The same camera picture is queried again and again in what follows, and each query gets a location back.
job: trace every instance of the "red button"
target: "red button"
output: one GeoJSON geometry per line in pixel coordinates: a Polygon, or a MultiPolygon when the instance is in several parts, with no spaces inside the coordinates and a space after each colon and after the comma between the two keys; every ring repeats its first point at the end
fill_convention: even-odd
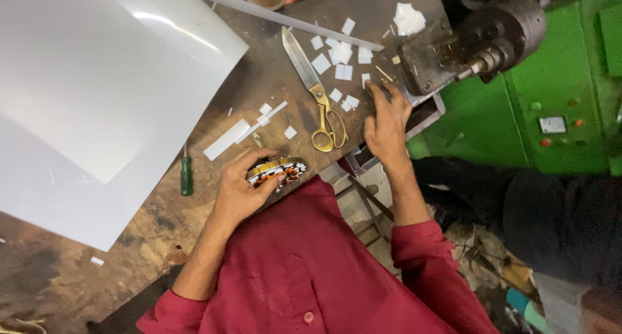
{"type": "Polygon", "coordinates": [[[307,312],[305,314],[305,322],[307,323],[313,322],[313,312],[307,312]]]}

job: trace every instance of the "scissors blade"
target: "scissors blade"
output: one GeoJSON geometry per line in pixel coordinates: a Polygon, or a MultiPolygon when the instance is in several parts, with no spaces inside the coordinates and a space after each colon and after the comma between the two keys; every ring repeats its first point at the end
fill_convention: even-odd
{"type": "Polygon", "coordinates": [[[317,84],[320,84],[322,88],[324,88],[320,78],[317,77],[317,74],[315,74],[313,66],[307,59],[307,55],[305,52],[302,52],[302,49],[300,48],[300,45],[298,44],[298,41],[296,41],[294,35],[292,35],[291,32],[285,27],[281,29],[281,35],[283,38],[283,47],[285,48],[289,59],[292,60],[292,64],[294,64],[294,68],[296,68],[296,71],[302,79],[302,82],[305,84],[307,90],[317,84]]]}

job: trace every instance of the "hand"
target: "hand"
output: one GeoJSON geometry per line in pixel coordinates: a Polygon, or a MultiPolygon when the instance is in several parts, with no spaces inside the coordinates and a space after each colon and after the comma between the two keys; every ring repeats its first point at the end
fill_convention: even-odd
{"type": "Polygon", "coordinates": [[[259,209],[279,185],[285,175],[267,179],[258,188],[246,181],[248,168],[257,159],[277,153],[274,149],[246,147],[234,159],[225,163],[220,178],[220,189],[212,215],[224,219],[229,227],[235,228],[248,216],[259,209]]]}
{"type": "Polygon", "coordinates": [[[376,105],[376,117],[365,119],[364,136],[371,153],[377,156],[387,169],[392,169],[410,160],[404,143],[406,122],[412,112],[412,106],[404,99],[395,84],[384,81],[383,87],[391,93],[391,103],[378,85],[369,80],[365,82],[365,89],[376,105]]]}

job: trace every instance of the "green machine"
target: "green machine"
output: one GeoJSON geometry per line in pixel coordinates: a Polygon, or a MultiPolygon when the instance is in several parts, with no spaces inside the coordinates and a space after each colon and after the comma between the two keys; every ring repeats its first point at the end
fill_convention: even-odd
{"type": "Polygon", "coordinates": [[[546,18],[522,63],[440,92],[447,113],[408,142],[413,157],[622,175],[622,0],[579,0],[546,18]]]}

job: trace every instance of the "wooden workbench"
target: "wooden workbench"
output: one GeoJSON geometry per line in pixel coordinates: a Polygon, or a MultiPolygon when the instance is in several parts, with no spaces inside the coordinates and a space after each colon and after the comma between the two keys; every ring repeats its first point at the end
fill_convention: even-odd
{"type": "MultiPolygon", "coordinates": [[[[0,322],[17,317],[22,320],[45,318],[49,333],[82,333],[89,320],[101,321],[134,295],[184,261],[212,210],[220,167],[237,151],[253,143],[251,137],[233,145],[213,162],[203,151],[239,119],[253,125],[258,109],[267,102],[276,107],[288,105],[259,132],[267,147],[282,156],[299,156],[308,163],[302,180],[309,179],[337,161],[363,141],[363,119],[374,114],[373,102],[362,89],[361,74],[372,81],[381,75],[399,75],[390,59],[395,55],[397,37],[382,36],[393,22],[396,4],[410,2],[424,13],[428,25],[445,16],[440,0],[302,0],[287,5],[282,13],[321,27],[339,31],[347,17],[356,22],[352,36],[383,44],[384,52],[374,52],[372,64],[358,64],[357,49],[351,65],[352,81],[337,81],[335,68],[320,79],[330,93],[337,87],[345,95],[358,98],[356,111],[343,117],[349,140],[339,149],[323,153],[314,148],[310,134],[318,129],[318,106],[304,88],[281,43],[281,26],[218,5],[214,10],[250,45],[249,51],[222,85],[189,138],[189,155],[195,193],[180,195],[180,162],[171,164],[159,184],[144,202],[109,252],[104,253],[52,234],[19,219],[0,213],[0,322]],[[229,108],[233,107],[228,117],[229,108]],[[284,130],[291,125],[298,134],[291,140],[284,130]],[[90,262],[104,260],[103,266],[90,262]]],[[[319,52],[328,57],[328,47],[315,52],[313,35],[293,30],[301,47],[313,60],[319,52]]],[[[288,194],[295,185],[273,195],[268,203],[288,194]]]]}

